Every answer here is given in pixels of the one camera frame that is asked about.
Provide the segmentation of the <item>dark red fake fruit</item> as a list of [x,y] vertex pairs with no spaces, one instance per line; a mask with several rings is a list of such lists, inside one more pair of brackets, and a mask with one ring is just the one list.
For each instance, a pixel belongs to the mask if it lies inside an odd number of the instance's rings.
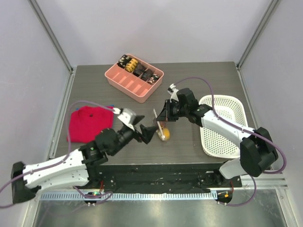
[[162,129],[164,129],[166,127],[166,122],[159,122],[159,124]]

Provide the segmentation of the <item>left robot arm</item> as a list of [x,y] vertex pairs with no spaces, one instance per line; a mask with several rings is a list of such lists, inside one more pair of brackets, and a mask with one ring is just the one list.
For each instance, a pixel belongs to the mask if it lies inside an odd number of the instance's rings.
[[26,165],[19,161],[13,164],[11,170],[12,203],[19,204],[33,199],[37,192],[55,187],[85,186],[95,189],[100,185],[101,177],[97,167],[108,161],[109,156],[116,155],[131,140],[148,144],[157,130],[157,126],[145,127],[136,124],[143,119],[139,115],[123,124],[115,131],[103,129],[93,141],[52,160],[38,164]]

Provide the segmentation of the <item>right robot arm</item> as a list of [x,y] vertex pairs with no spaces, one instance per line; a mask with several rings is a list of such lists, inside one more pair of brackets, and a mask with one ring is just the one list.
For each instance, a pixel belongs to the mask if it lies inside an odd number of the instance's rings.
[[163,110],[156,118],[160,122],[175,122],[181,117],[201,128],[212,130],[235,144],[240,150],[239,158],[223,163],[214,174],[214,182],[226,186],[231,178],[248,174],[260,176],[277,159],[278,153],[269,132],[230,122],[220,117],[213,107],[199,104],[189,88],[178,90],[175,85],[168,88],[170,99],[165,100]]

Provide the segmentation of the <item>clear zip top bag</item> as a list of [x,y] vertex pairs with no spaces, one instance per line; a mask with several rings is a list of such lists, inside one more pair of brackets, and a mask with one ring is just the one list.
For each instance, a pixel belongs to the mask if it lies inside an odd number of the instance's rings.
[[155,126],[158,127],[158,129],[156,130],[158,137],[160,138],[161,141],[168,141],[170,139],[170,131],[166,127],[166,123],[156,120],[158,116],[155,109],[153,109],[153,114],[154,114],[154,118],[152,122]]

